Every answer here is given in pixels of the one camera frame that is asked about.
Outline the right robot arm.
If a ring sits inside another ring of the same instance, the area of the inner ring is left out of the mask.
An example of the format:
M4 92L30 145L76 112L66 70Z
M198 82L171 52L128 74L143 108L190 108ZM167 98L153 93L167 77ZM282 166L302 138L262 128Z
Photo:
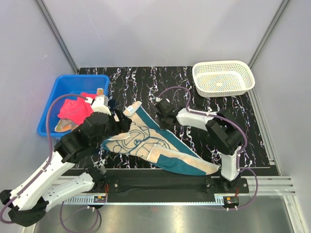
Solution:
M228 193L234 191L238 187L236 178L240 172L239 156L247 145L247 138L231 114L226 109L204 112L188 107L175 107L161 98L156 98L155 107L162 129L170 130L179 124L208 132L212 144L221 154L221 188Z

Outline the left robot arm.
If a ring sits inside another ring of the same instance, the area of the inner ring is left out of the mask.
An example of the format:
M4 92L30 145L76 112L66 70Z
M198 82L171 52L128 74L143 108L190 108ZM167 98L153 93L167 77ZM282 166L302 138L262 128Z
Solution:
M3 190L0 200L9 207L9 223L29 227L43 218L53 207L87 191L100 192L105 180L95 168L57 187L52 184L83 158L91 156L106 139L126 133L132 120L119 110L115 115L94 112L74 131L58 141L46 162L23 184Z

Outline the teal beige Doraemon towel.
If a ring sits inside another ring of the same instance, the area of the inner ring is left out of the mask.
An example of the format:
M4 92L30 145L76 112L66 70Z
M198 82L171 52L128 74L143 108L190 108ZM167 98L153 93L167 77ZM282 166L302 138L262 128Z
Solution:
M123 114L132 120L130 130L105 140L104 150L135 156L182 175L205 176L219 170L218 165L203 160L172 132L160 129L140 101L128 106Z

